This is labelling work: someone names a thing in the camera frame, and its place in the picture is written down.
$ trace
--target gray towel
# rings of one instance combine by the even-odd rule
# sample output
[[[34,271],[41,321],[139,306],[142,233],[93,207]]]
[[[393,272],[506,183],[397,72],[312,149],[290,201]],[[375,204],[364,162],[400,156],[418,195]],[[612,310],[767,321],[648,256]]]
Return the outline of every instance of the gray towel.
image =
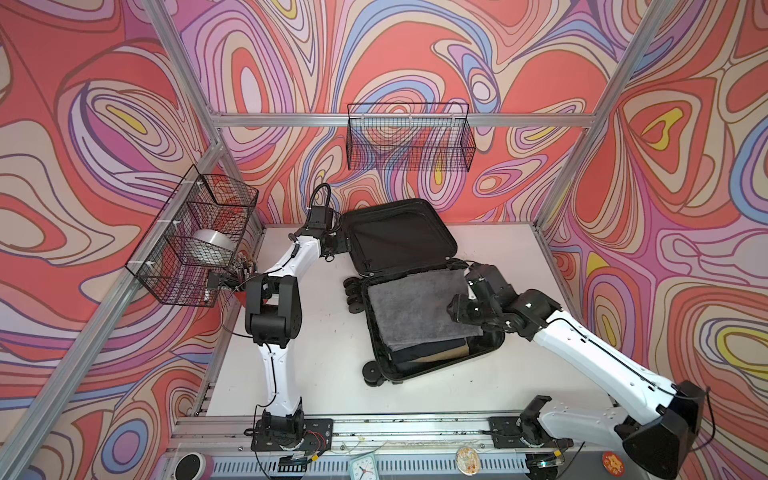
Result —
[[[383,342],[392,351],[427,342],[482,335],[479,326],[451,321],[445,308],[467,293],[461,270],[416,273],[368,288]]]

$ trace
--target clock face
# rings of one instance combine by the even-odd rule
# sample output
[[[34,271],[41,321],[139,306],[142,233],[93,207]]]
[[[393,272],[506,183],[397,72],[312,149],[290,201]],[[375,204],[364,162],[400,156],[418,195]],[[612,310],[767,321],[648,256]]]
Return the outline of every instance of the clock face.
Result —
[[[376,471],[376,460],[373,455],[354,460],[349,465],[349,473],[352,480],[379,480],[379,473]]]

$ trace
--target colorful patterned wall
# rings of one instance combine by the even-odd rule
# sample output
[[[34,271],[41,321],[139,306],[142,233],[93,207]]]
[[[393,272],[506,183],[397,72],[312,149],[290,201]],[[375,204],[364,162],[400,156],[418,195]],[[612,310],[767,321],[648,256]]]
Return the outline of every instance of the colorful patterned wall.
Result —
[[[681,0],[546,230],[590,329],[711,386],[684,478],[768,478],[767,138],[768,5]]]
[[[346,112],[464,100],[474,112],[591,112],[643,1],[185,2],[175,25],[214,111]],[[469,174],[351,172],[345,128],[232,128],[267,223],[301,223],[314,185],[341,211],[401,198],[448,222],[530,221],[581,129],[479,128]]]
[[[0,442],[206,147],[140,3],[0,2]],[[225,313],[142,290],[29,478],[148,476]]]

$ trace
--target suitcase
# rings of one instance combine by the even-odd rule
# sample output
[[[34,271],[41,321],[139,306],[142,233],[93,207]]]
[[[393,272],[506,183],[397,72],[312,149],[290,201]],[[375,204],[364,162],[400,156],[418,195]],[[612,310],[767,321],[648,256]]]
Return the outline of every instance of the suitcase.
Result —
[[[368,295],[371,286],[415,273],[467,268],[466,262],[454,258],[456,241],[429,202],[399,200],[354,210],[341,216],[340,225],[345,250],[361,276],[346,279],[343,286],[349,311],[366,314],[374,360],[364,365],[362,374],[369,386],[380,386],[385,381],[402,383],[485,355],[502,345],[504,333],[484,332],[467,338],[465,347],[455,341],[443,342],[443,350],[438,343],[421,344],[425,356],[418,358],[418,349],[416,353],[394,353],[382,341]],[[457,353],[462,348],[468,349],[468,354]]]

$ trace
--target white work surface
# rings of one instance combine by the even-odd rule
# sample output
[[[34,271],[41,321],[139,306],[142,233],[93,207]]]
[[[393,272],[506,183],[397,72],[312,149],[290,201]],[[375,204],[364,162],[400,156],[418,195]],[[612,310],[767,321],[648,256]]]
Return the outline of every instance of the white work surface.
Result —
[[[518,293],[540,290],[564,305],[529,225],[450,226],[457,258],[496,265]],[[268,228],[257,261],[270,268],[296,228]],[[365,313],[347,311],[342,282],[356,275],[349,254],[318,260],[301,279],[303,323],[292,340],[296,382],[307,415],[484,412],[523,409],[536,395],[573,405],[611,406],[607,394],[565,360],[515,334],[494,352],[400,385],[368,387],[362,366],[373,360]],[[235,331],[245,333],[241,309]],[[269,399],[264,368],[250,339],[233,336],[208,406],[211,415],[252,415]]]

